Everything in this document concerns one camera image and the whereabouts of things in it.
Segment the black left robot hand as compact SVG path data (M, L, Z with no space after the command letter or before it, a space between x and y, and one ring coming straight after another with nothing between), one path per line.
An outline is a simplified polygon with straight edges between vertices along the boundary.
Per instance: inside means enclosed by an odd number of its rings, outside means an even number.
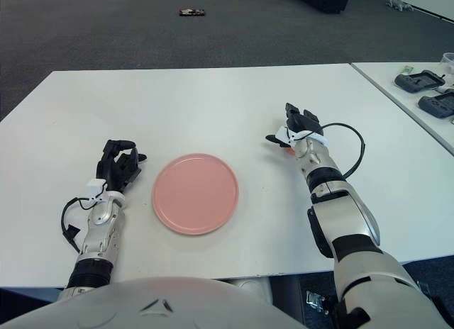
M133 141L108 140L96 167L96 178L106 181L107 191L122 193L140 174L139 164L146 159Z

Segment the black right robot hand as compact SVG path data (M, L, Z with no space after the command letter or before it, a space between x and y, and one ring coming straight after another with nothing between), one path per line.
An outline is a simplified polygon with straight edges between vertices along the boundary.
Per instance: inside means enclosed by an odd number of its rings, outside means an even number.
M286 103L285 111L286 126L281 126L274 135L266 135L266 140L285 148L294 148L298 141L307 138L317 140L323 145L327 144L319 120L313 113L306 109L301 113L296 106L289 103Z

